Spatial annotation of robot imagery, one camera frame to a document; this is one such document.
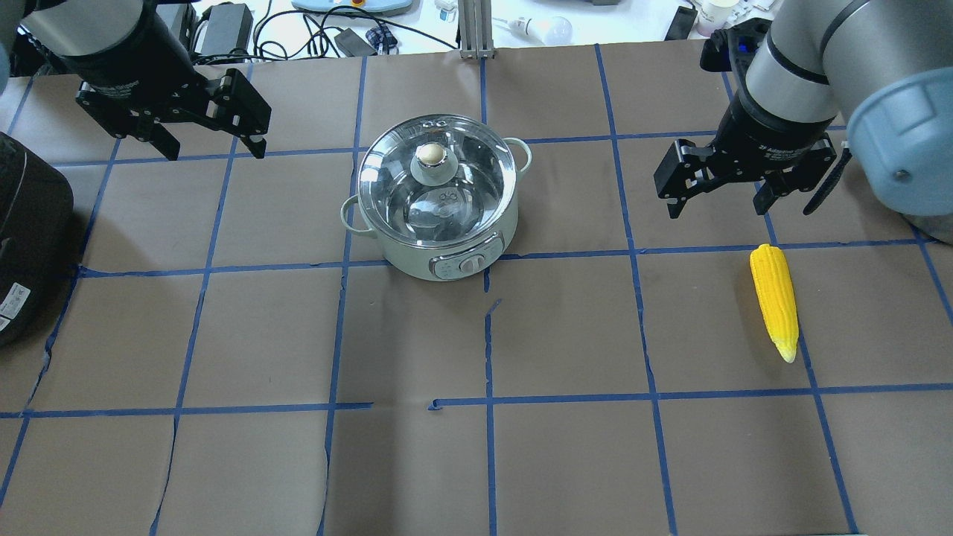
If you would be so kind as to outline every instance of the corn cob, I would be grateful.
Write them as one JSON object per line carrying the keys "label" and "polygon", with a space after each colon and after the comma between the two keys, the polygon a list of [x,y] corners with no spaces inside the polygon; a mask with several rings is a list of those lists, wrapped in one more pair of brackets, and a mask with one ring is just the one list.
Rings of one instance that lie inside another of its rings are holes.
{"label": "corn cob", "polygon": [[794,362],[798,353],[798,306],[794,302],[794,286],[784,252],[762,244],[751,252],[749,260],[768,336],[778,347],[781,357],[789,363]]}

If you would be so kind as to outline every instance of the white light bulb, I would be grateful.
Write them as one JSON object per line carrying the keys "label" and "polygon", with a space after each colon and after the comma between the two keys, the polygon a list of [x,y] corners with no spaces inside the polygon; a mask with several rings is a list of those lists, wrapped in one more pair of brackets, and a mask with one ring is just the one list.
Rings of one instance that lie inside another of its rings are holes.
{"label": "white light bulb", "polygon": [[569,45],[573,42],[573,24],[564,17],[519,17],[508,23],[510,30],[532,37],[543,45]]}

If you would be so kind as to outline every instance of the blue device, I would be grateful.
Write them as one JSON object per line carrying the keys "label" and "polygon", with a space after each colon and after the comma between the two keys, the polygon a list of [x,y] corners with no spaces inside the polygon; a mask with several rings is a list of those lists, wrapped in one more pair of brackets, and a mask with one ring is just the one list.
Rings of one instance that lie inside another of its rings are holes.
{"label": "blue device", "polygon": [[[414,0],[367,0],[362,10],[381,16],[392,16],[406,13],[411,9]],[[299,10],[327,12],[331,8],[339,6],[352,6],[351,0],[292,0],[292,7]],[[335,11],[335,13],[347,13],[347,10]]]}

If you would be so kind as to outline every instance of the glass lid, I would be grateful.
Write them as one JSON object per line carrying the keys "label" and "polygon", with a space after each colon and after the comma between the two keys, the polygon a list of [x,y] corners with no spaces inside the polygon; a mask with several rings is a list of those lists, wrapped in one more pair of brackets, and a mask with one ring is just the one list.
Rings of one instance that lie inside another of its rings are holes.
{"label": "glass lid", "polygon": [[513,198],[516,164],[486,125],[461,115],[424,115],[378,138],[358,177],[372,227],[399,242],[442,248],[497,222]]}

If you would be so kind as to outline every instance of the white tag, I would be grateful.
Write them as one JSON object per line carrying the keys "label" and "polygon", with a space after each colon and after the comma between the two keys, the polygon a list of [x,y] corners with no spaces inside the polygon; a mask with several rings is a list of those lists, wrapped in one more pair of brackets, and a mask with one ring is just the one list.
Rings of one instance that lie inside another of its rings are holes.
{"label": "white tag", "polygon": [[0,303],[0,315],[11,320],[15,319],[16,316],[20,314],[20,309],[23,308],[23,304],[27,302],[27,298],[29,297],[29,288],[20,283],[14,283],[10,291],[7,292],[7,298],[3,300],[3,303]]}

